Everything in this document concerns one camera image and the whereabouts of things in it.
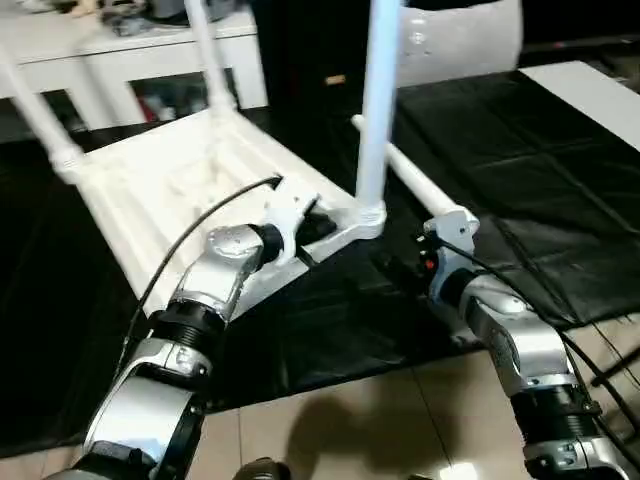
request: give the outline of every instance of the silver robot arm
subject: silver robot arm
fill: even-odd
[[[243,285],[263,265],[277,266],[295,256],[303,220],[335,226],[310,212],[316,199],[317,194],[283,179],[263,225],[209,233],[202,255],[184,273],[166,309],[152,314],[153,332],[137,346],[98,409],[83,457],[50,480],[186,477],[209,402],[217,349]],[[302,237],[314,241],[308,231]],[[254,467],[239,475],[252,477],[247,472]]]
[[[473,253],[461,212],[425,224],[423,254],[435,275],[429,296],[455,308],[489,351],[523,435],[525,466],[536,479],[637,480],[638,472],[603,436],[600,408],[580,386],[562,339],[509,286],[476,272],[471,262],[439,244],[443,239]]]

